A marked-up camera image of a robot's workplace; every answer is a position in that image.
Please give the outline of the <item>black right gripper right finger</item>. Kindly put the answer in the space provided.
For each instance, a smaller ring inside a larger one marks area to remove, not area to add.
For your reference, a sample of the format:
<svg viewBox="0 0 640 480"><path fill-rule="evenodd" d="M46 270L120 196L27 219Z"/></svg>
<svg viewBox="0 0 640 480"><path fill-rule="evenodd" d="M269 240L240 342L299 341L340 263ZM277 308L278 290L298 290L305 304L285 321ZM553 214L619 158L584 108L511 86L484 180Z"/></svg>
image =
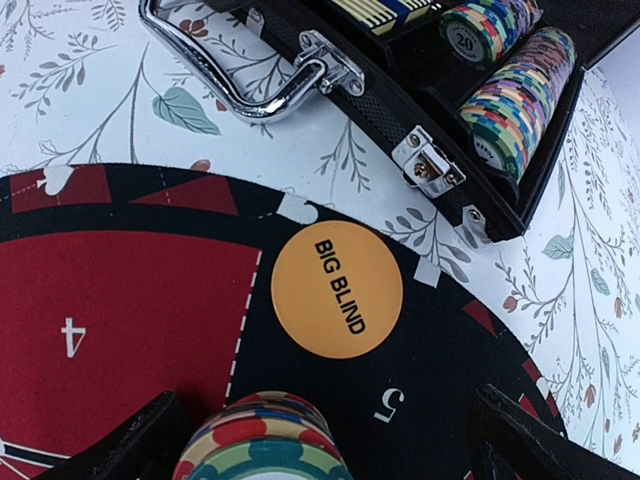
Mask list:
<svg viewBox="0 0 640 480"><path fill-rule="evenodd" d="M472 474L495 479L499 457L522 479L637 479L639 476L559 435L491 384L472 402Z"/></svg>

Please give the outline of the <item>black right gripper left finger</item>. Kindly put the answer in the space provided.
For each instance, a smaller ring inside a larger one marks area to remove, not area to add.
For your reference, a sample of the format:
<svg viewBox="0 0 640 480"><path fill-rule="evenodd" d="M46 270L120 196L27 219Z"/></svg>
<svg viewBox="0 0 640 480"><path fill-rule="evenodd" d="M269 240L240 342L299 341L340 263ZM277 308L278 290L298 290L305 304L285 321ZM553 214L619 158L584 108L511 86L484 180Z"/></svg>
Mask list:
<svg viewBox="0 0 640 480"><path fill-rule="evenodd" d="M170 479L190 438L174 392L157 395L106 437L39 474L40 479Z"/></svg>

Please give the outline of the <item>poker chip stack twenty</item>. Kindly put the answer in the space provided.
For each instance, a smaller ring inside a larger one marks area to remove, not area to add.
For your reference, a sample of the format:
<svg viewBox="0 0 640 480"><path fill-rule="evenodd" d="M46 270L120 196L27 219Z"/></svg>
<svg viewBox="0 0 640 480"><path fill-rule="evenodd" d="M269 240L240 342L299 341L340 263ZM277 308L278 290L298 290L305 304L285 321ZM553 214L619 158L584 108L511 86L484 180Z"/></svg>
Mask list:
<svg viewBox="0 0 640 480"><path fill-rule="evenodd" d="M174 479L350 479L329 425L307 400L282 391L246 396L193 434Z"/></svg>

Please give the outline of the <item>orange big blind button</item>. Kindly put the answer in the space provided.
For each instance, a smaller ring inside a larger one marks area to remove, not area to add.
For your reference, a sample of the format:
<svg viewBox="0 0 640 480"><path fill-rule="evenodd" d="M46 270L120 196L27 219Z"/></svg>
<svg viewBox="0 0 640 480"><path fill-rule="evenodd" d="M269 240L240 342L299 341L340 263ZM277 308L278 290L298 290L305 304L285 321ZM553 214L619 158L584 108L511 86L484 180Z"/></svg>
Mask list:
<svg viewBox="0 0 640 480"><path fill-rule="evenodd" d="M343 220L315 223L279 253L271 298L280 325L300 347L346 360L379 347L404 299L399 265L371 230Z"/></svg>

